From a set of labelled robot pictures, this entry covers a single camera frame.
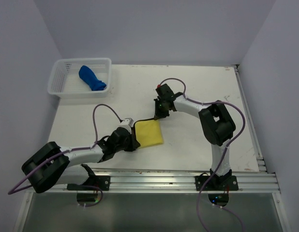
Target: yellow cloth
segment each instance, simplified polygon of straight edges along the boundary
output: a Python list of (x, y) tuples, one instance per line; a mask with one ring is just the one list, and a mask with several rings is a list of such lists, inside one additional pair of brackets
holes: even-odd
[(135, 135), (140, 148), (164, 143), (158, 120), (138, 121), (135, 123)]

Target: white basket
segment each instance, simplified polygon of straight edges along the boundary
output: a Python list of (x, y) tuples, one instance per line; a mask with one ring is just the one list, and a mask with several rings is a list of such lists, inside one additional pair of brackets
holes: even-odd
[[(79, 77), (78, 71), (86, 65), (96, 77), (106, 83), (106, 88), (101, 91), (92, 91)], [(109, 58), (77, 58), (60, 59), (53, 66), (48, 81), (49, 94), (61, 98), (103, 98), (111, 86), (111, 60)]]

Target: gray floor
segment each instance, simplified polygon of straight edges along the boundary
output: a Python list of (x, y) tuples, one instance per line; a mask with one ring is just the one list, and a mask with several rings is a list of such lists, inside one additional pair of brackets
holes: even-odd
[[(205, 231), (196, 215), (197, 194), (106, 194), (97, 206), (77, 206), (76, 193), (35, 194), (25, 232), (194, 232)], [(211, 232), (240, 232), (239, 221), (212, 207), (202, 195), (201, 213)], [(234, 194), (228, 209), (247, 232), (281, 232), (271, 194)]]

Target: white table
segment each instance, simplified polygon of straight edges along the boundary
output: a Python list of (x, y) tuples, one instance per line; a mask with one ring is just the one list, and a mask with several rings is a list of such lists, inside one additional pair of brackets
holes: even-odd
[[(61, 146), (85, 146), (94, 141), (92, 110), (96, 104), (112, 106), (121, 118), (134, 121), (153, 117), (156, 87), (164, 79), (175, 77), (187, 85), (186, 94), (204, 102), (222, 100), (244, 112), (237, 78), (232, 67), (113, 65), (112, 88), (106, 98), (61, 100), (49, 141)], [(181, 83), (168, 81), (174, 92), (182, 91)], [(227, 107), (237, 129), (242, 120), (234, 109)], [(106, 107), (96, 111), (99, 138), (110, 135), (118, 120)], [(135, 152), (119, 152), (114, 158), (93, 167), (151, 170), (199, 170), (211, 167), (211, 146), (203, 135), (200, 120), (180, 112), (160, 121), (164, 144)], [(258, 172), (257, 151), (249, 126), (230, 147), (230, 164), (234, 172)]]

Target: metal frame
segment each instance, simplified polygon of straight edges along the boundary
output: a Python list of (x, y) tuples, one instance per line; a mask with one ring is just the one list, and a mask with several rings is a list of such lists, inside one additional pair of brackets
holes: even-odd
[[(281, 199), (280, 188), (275, 174), (268, 174), (261, 154), (258, 139), (252, 122), (251, 114), (243, 93), (237, 67), (234, 67), (244, 110), (248, 118), (249, 129), (253, 139), (254, 150), (259, 167), (258, 173), (233, 173), (238, 180), (239, 191), (242, 193), (272, 193), (279, 220), (284, 232), (291, 232), (286, 211)], [(110, 193), (195, 193), (194, 177), (201, 171), (166, 171), (166, 170), (103, 170), (93, 168), (96, 175), (110, 176)], [(48, 192), (66, 193), (66, 185), (57, 185)], [(24, 228), (34, 190), (27, 190), (21, 205), (14, 231), (21, 232)], [(219, 191), (204, 191), (203, 194), (219, 193)]]

